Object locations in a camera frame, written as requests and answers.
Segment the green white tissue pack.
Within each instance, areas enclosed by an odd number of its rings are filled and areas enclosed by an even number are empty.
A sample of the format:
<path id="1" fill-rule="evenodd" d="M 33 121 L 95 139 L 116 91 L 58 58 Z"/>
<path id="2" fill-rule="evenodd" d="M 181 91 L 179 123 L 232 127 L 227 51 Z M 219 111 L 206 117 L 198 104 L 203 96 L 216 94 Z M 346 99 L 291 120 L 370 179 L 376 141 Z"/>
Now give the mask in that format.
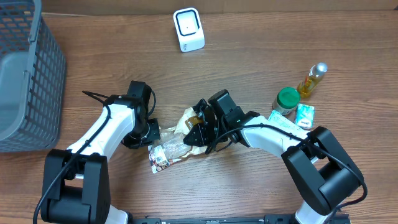
<path id="1" fill-rule="evenodd" d="M 314 115 L 314 106 L 300 103 L 296 108 L 295 124 L 303 129 L 311 129 L 313 127 Z"/>

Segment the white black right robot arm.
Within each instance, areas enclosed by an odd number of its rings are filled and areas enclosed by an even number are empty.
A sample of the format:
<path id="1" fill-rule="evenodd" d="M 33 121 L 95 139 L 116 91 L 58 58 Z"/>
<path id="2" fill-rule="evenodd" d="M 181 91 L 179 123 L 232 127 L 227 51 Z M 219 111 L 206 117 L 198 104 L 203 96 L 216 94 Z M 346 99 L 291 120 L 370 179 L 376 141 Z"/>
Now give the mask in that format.
<path id="1" fill-rule="evenodd" d="M 303 204 L 293 215 L 266 215 L 265 223 L 349 223 L 338 212 L 368 194 L 358 166 L 327 128 L 290 131 L 257 112 L 244 113 L 228 90 L 200 100 L 193 110 L 200 122 L 185 136 L 186 145 L 205 146 L 209 154 L 220 142 L 240 143 L 283 160 Z"/>

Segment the yellow liquid bottle grey cap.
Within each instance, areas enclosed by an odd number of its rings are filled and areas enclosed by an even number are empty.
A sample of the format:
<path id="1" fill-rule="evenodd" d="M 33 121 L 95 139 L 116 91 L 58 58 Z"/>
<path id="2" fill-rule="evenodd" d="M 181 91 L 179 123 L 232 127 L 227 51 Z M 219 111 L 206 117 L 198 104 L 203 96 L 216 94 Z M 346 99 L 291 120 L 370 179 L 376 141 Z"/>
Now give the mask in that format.
<path id="1" fill-rule="evenodd" d="M 308 98 L 315 87 L 322 81 L 328 70 L 328 65 L 320 62 L 314 65 L 308 75 L 298 84 L 297 91 L 301 98 Z"/>

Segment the beige brown snack pouch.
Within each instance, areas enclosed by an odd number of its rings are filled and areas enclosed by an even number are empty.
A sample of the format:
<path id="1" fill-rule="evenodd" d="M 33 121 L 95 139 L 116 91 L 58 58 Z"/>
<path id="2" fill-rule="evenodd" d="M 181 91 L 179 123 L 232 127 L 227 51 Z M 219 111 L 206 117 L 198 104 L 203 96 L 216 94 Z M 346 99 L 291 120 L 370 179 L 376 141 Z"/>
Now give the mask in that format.
<path id="1" fill-rule="evenodd" d="M 189 146 L 183 143 L 184 137 L 199 122 L 193 108 L 184 111 L 176 126 L 160 129 L 160 139 L 148 147 L 152 173 L 156 174 L 172 164 L 188 159 L 190 156 L 203 154 L 206 146 Z"/>

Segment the white jar green lid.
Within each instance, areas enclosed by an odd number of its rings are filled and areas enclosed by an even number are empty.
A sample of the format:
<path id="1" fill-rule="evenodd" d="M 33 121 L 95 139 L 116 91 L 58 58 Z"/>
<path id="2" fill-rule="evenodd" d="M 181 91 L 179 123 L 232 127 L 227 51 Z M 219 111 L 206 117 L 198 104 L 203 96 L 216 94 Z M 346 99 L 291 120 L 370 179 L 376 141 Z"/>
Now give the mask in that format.
<path id="1" fill-rule="evenodd" d="M 272 104 L 272 108 L 281 115 L 288 115 L 297 107 L 299 102 L 299 92 L 295 88 L 285 87 L 278 92 Z"/>

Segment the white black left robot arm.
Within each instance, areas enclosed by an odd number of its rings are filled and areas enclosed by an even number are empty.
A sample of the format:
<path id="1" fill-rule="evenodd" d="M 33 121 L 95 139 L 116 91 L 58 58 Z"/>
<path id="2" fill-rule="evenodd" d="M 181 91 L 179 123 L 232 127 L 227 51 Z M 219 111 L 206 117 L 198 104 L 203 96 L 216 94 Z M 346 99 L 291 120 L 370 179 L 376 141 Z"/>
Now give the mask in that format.
<path id="1" fill-rule="evenodd" d="M 86 95 L 103 105 L 102 113 L 77 142 L 47 154 L 33 223 L 133 222 L 129 212 L 111 204 L 108 162 L 120 144 L 139 149 L 159 140 L 158 121 L 150 118 L 155 93 L 146 83 L 132 81 L 125 95 Z"/>

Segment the teal snack pack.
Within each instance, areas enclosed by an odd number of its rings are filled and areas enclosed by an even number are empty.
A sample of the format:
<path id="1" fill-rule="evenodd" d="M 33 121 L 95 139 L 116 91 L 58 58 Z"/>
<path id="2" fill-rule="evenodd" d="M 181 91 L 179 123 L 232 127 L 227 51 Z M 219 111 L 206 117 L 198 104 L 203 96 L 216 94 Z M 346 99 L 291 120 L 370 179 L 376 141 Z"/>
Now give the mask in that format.
<path id="1" fill-rule="evenodd" d="M 272 113 L 269 115 L 268 121 L 273 126 L 277 126 L 278 128 L 283 129 L 286 132 L 292 133 L 297 137 L 300 137 L 302 139 L 305 139 L 307 137 L 308 131 L 300 128 L 276 110 L 273 110 Z"/>

